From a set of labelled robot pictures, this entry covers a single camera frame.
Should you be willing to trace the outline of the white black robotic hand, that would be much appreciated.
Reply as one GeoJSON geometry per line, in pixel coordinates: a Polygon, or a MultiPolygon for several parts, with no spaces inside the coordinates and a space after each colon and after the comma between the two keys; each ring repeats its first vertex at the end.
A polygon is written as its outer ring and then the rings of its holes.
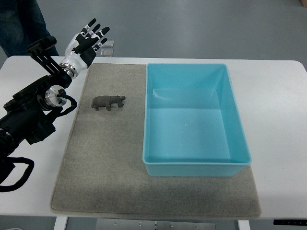
{"type": "Polygon", "coordinates": [[[98,50],[107,41],[105,35],[110,28],[100,27],[96,19],[92,19],[67,46],[65,58],[59,65],[72,79],[76,78],[82,70],[90,67],[98,50]]]}

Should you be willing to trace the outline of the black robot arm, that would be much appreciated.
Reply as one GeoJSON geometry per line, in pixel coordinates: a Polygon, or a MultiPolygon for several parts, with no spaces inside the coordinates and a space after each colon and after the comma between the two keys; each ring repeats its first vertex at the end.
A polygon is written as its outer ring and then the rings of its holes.
{"type": "Polygon", "coordinates": [[[77,107],[65,92],[71,76],[48,53],[55,44],[55,37],[48,36],[27,47],[31,58],[49,74],[14,94],[4,105],[7,114],[0,120],[1,155],[13,153],[23,140],[29,144],[43,141],[55,132],[55,119],[77,107]]]}

